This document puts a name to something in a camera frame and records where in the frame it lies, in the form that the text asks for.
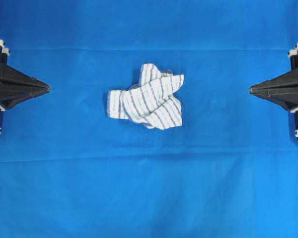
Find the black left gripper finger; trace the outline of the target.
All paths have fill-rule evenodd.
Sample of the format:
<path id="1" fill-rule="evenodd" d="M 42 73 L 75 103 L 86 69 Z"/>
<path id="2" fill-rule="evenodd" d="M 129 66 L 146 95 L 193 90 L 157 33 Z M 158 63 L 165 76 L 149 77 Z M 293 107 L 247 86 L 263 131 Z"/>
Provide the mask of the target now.
<path id="1" fill-rule="evenodd" d="M 17 104 L 49 92 L 50 88 L 0 88 L 0 109 L 10 110 Z"/>
<path id="2" fill-rule="evenodd" d="M 0 62 L 0 80 L 17 85 L 33 86 L 50 89 L 50 86 L 37 80 L 36 78 L 25 75 L 24 73 Z"/>

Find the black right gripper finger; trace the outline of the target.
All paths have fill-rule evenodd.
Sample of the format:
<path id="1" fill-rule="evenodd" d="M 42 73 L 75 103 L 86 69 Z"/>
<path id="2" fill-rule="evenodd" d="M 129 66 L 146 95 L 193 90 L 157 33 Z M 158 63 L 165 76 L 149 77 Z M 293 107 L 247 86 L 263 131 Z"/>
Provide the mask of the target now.
<path id="1" fill-rule="evenodd" d="M 298 68 L 282 74 L 271 80 L 264 81 L 250 87 L 249 92 L 258 92 L 266 89 L 294 88 L 298 87 Z"/>
<path id="2" fill-rule="evenodd" d="M 286 111 L 298 107 L 298 89 L 250 89 L 250 94 L 281 106 Z"/>

